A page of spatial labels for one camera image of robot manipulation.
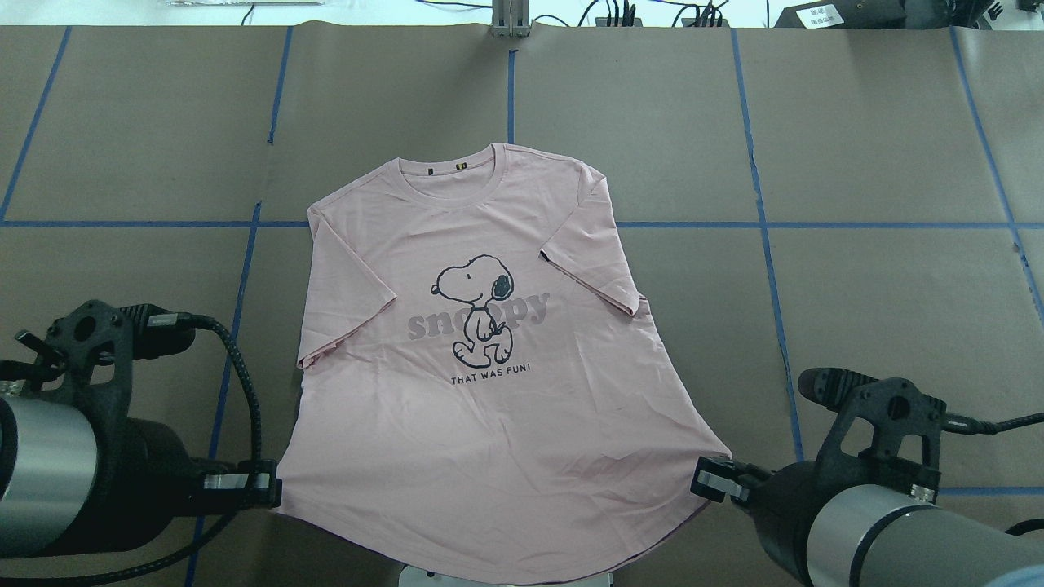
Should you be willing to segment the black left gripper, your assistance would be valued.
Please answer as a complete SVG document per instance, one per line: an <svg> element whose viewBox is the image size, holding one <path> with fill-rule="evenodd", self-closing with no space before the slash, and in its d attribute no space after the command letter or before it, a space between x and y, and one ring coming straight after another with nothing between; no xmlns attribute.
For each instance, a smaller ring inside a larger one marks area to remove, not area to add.
<svg viewBox="0 0 1044 587"><path fill-rule="evenodd" d="M272 510L282 504L283 480L272 457L240 461L232 470L206 472L165 424L128 417L95 490L101 549L138 549L153 541L186 512Z"/></svg>

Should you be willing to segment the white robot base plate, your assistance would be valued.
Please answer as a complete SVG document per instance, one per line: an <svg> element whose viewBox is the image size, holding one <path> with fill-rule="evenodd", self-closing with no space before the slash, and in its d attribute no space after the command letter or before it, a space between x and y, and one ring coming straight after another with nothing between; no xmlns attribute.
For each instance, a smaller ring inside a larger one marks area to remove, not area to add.
<svg viewBox="0 0 1044 587"><path fill-rule="evenodd" d="M396 586L615 586L616 582L611 572L601 572L600 576L587 576L573 580L551 580L551 582L533 582L533 580L471 580L461 576L441 576L438 572L425 571L417 566L405 566Z"/></svg>

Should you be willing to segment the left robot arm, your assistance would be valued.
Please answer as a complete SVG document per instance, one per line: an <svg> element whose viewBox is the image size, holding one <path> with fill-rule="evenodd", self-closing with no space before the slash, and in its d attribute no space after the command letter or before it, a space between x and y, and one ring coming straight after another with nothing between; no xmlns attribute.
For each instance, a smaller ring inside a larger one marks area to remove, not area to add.
<svg viewBox="0 0 1044 587"><path fill-rule="evenodd" d="M11 577L4 586L102 586L152 576L197 556L243 510L275 509L271 457L191 457L159 422L126 417L117 453L74 406L2 398L2 557L55 558L140 549L175 518L215 523L176 551L94 576Z"/></svg>

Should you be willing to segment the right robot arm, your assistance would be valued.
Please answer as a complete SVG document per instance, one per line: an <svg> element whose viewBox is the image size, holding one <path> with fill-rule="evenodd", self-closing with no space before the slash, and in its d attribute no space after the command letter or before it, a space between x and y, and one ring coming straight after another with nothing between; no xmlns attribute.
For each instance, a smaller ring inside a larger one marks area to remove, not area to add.
<svg viewBox="0 0 1044 587"><path fill-rule="evenodd" d="M730 501L803 586L1040 586L1042 543L881 484L830 487L813 463L769 471L701 457L698 497Z"/></svg>

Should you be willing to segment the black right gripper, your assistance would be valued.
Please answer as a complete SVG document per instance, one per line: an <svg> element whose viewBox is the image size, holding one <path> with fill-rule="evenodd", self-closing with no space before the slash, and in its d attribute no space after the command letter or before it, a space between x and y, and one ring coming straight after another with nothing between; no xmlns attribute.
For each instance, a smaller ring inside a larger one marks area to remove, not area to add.
<svg viewBox="0 0 1044 587"><path fill-rule="evenodd" d="M690 492L716 504L727 498L746 504L764 553L787 576L809 580L807 551L813 521L847 487L818 475L812 461L772 471L731 457L698 457Z"/></svg>

